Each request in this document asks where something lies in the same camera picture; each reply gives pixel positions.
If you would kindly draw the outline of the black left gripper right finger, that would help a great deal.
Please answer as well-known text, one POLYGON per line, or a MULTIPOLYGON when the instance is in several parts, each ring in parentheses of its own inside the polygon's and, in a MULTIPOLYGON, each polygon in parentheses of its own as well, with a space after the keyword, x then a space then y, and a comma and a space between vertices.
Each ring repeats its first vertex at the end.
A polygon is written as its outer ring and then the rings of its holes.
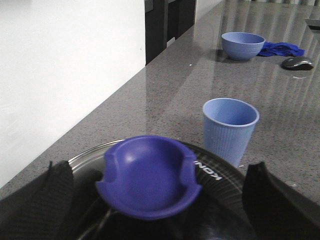
POLYGON ((320 238, 320 206, 271 174, 264 162, 248 166, 242 204, 260 240, 320 238))

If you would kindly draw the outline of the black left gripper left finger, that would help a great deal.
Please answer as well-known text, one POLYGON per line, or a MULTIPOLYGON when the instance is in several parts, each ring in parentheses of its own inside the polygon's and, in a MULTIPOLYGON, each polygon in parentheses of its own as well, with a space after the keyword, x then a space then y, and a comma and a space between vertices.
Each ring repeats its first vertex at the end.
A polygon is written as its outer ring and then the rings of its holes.
POLYGON ((55 240, 70 210, 73 172, 67 161, 0 201, 2 240, 55 240))

